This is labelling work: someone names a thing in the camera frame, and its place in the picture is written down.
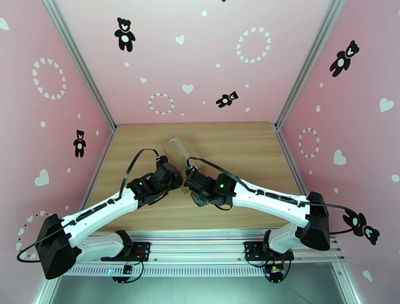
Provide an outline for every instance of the wooden surface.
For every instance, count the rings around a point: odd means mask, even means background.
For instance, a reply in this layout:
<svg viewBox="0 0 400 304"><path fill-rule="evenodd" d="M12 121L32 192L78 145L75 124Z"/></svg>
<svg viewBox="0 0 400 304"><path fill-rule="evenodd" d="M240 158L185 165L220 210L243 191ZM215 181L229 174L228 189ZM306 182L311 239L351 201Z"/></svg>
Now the wooden surface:
<svg viewBox="0 0 400 304"><path fill-rule="evenodd" d="M101 166L88 206L120 189L125 171L142 148L164 154L163 143L183 135L201 157L261 187L299 194L286 159L269 122L171 123L119 125ZM155 154L142 153L128 182L156 169ZM207 175L216 178L216 169ZM102 231L277 228L287 222L249 208L221 211L212 205L198 207L189 194L176 189L152 206L120 216Z"/></svg>

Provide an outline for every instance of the pink backdrop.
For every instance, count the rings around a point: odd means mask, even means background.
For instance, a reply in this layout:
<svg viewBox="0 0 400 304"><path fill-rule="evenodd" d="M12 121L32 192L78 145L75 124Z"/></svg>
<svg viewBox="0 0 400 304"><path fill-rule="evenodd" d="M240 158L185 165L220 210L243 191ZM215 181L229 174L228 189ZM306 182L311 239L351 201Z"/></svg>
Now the pink backdrop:
<svg viewBox="0 0 400 304"><path fill-rule="evenodd" d="M136 124L275 121L330 1L57 3L115 122ZM132 52L114 36L118 17Z"/></svg>
<svg viewBox="0 0 400 304"><path fill-rule="evenodd" d="M365 236L337 236L371 304L398 303L400 294L399 10L398 0L347 1L283 126L307 189L363 213L380 231L375 246ZM332 77L337 52L352 40L359 52ZM331 211L331 230L349 228L342 214Z"/></svg>
<svg viewBox="0 0 400 304"><path fill-rule="evenodd" d="M0 42L0 302L21 304L43 271L17 262L18 249L36 240L47 215L78 210L111 129L41 1L1 1Z"/></svg>

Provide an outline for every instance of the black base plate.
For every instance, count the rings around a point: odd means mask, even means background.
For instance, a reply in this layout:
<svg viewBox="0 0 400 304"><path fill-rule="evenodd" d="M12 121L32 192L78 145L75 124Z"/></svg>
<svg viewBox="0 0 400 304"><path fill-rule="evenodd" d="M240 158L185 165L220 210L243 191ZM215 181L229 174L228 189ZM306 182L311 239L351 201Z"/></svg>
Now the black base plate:
<svg viewBox="0 0 400 304"><path fill-rule="evenodd" d="M254 261L265 262L267 260L281 261L282 257L286 261L293 261L295 259L292 250L288 250L283 254L277 253L273 250L268 250L267 253L265 253L263 251L262 241L245 241L243 244L244 244L244 251L246 253L246 259L249 262L254 262Z"/></svg>
<svg viewBox="0 0 400 304"><path fill-rule="evenodd" d="M152 243L150 242L134 242L131 249L131 256L129 259L127 257L102 257L101 260L104 262L139 262L141 260L141 255L143 256L143 262L149 261L150 247Z"/></svg>

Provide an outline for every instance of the black teddy bear sticker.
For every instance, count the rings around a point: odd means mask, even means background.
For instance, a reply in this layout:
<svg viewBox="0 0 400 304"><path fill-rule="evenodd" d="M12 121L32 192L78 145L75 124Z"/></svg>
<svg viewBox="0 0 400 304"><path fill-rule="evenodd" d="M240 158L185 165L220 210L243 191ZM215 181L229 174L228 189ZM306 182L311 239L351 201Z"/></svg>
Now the black teddy bear sticker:
<svg viewBox="0 0 400 304"><path fill-rule="evenodd" d="M377 244L378 237L381 235L377 229L372 228L371 226L367 225L367 220L364 214L359 213L359 221L355 216L355 213L348 212L346 210L348 216L343 215L344 222L349 225L350 227L354 228L353 233L358 236L362 237L365 236L372 245Z"/></svg>
<svg viewBox="0 0 400 304"><path fill-rule="evenodd" d="M360 48L358 47L356 42L352 40L348 45L346 51L341 50L340 52L338 52L336 55L337 59L332 63L329 68L329 71L331 72L334 70L332 76L338 76L343 71L343 69L347 71L350 66L351 57L353 57L359 51Z"/></svg>
<svg viewBox="0 0 400 304"><path fill-rule="evenodd" d="M119 17L116 20L118 21L119 29L115 31L114 36L119 37L119 48L123 51L126 47L128 52L132 52L132 41L135 41L136 38L135 35L129 31L131 28L131 21Z"/></svg>
<svg viewBox="0 0 400 304"><path fill-rule="evenodd" d="M86 142L84 141L85 132L76 130L76 139L73 141L75 146L75 157L84 157L84 148L86 147Z"/></svg>
<svg viewBox="0 0 400 304"><path fill-rule="evenodd" d="M218 99L215 103L218 105L219 108L223 108L225 106L230 106L232 104L232 101L238 98L239 98L238 94L236 94L236 92L233 91L232 94L230 95L223 94L222 98Z"/></svg>

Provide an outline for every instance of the metal floor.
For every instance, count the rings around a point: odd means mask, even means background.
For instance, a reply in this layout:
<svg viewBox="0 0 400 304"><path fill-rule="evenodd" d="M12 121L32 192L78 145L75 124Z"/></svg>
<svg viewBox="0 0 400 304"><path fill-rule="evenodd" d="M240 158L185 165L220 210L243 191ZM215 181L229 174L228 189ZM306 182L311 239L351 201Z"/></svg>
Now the metal floor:
<svg viewBox="0 0 400 304"><path fill-rule="evenodd" d="M294 263L281 285L264 277L142 277L114 285L111 277L63 276L51 304L342 304L331 263Z"/></svg>

